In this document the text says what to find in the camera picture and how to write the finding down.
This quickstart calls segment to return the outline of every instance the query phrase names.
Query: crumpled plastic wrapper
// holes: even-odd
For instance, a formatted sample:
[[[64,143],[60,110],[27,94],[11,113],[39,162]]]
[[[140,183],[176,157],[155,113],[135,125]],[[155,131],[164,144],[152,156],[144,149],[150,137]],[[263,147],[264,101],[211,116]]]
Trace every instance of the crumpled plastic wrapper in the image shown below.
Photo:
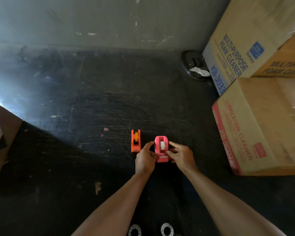
[[[190,69],[190,71],[197,72],[198,74],[201,74],[202,76],[205,76],[205,77],[210,76],[210,72],[200,69],[199,67],[194,67]]]

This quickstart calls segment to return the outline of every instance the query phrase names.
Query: gray wall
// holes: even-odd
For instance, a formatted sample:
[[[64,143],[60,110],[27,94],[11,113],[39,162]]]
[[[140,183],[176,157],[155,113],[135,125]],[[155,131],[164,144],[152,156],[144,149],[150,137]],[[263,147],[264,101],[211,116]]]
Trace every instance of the gray wall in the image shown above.
[[[230,0],[0,0],[0,43],[202,50]]]

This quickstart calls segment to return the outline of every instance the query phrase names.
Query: blue logo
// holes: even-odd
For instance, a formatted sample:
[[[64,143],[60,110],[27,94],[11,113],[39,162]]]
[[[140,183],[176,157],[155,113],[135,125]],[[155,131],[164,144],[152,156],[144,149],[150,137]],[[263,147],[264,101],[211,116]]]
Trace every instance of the blue logo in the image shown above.
[[[259,42],[254,43],[254,45],[250,49],[250,53],[255,59],[257,59],[264,51],[265,49],[259,44]]]

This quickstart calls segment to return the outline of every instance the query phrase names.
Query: person's left arm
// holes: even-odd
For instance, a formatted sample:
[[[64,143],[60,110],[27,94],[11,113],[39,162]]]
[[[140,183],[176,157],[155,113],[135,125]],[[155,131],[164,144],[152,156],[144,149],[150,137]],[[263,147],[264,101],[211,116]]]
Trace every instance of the person's left arm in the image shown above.
[[[125,236],[142,190],[155,167],[157,154],[147,143],[136,158],[136,173],[102,203],[71,236]]]

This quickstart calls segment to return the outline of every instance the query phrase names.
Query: dark floor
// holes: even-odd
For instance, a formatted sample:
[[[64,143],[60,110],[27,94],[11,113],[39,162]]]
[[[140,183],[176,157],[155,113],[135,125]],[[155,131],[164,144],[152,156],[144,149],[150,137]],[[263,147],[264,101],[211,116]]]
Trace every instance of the dark floor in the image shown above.
[[[188,145],[205,175],[295,235],[295,176],[231,174],[211,112],[217,97],[211,80],[185,75],[176,52],[0,53],[0,104],[27,122],[0,174],[0,235],[73,233],[133,175],[131,129],[141,129],[143,144],[166,135]],[[157,164],[132,220],[143,235],[161,235],[164,222],[177,235],[219,235],[171,163]]]

